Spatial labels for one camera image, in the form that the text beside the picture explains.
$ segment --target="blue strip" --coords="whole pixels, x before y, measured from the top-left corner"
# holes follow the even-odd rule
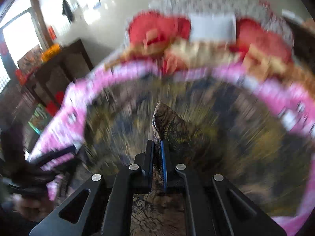
[[[161,141],[161,153],[162,153],[162,169],[163,169],[163,181],[164,181],[164,191],[167,189],[167,173],[166,173],[166,162],[164,153],[164,143]]]

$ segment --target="red item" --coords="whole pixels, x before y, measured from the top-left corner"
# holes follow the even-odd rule
[[[58,91],[56,93],[56,100],[57,102],[61,105],[62,104],[62,101],[63,101],[63,98],[64,98],[65,94],[62,92],[62,91]],[[46,106],[46,110],[47,112],[52,116],[54,117],[56,115],[56,113],[58,112],[58,107],[55,105],[54,102],[50,101],[48,103],[48,105]]]
[[[0,43],[0,54],[2,56],[5,56],[9,53],[9,50],[7,48],[7,44],[5,42]]]
[[[266,55],[280,57],[283,62],[291,61],[291,49],[280,35],[264,31],[258,23],[251,19],[241,19],[237,22],[238,43],[242,47],[253,44]]]
[[[52,26],[48,27],[48,33],[49,33],[50,38],[53,41],[57,39],[57,36],[56,36],[55,31],[54,31]]]
[[[15,75],[18,78],[20,85],[23,86],[26,83],[27,77],[22,73],[21,69],[16,69]]]
[[[137,15],[129,26],[130,43],[138,44],[146,40],[146,33],[157,29],[165,40],[172,36],[180,36],[186,40],[190,34],[190,21],[181,17],[166,17],[156,11],[146,11]]]

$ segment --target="red cushion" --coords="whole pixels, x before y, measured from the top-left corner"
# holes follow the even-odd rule
[[[238,41],[242,44],[254,44],[257,49],[266,55],[277,56],[287,63],[291,60],[291,49],[280,35],[264,31],[258,23],[251,19],[242,19],[238,22]]]
[[[181,17],[166,17],[156,11],[142,12],[136,16],[129,26],[130,43],[143,43],[146,33],[157,29],[159,35],[168,39],[171,36],[189,38],[190,21]]]

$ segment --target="person's hand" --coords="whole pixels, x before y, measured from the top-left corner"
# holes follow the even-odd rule
[[[54,203],[45,196],[39,200],[25,199],[21,195],[13,195],[15,210],[29,221],[39,222],[54,209]]]

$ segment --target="black metal bracket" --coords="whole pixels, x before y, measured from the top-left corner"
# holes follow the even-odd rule
[[[172,165],[168,143],[161,142],[164,190],[185,197],[186,234],[190,236],[285,236],[285,231],[220,174],[201,183],[185,164]],[[154,143],[115,180],[95,174],[48,215],[30,236],[127,236],[134,193],[152,187]]]

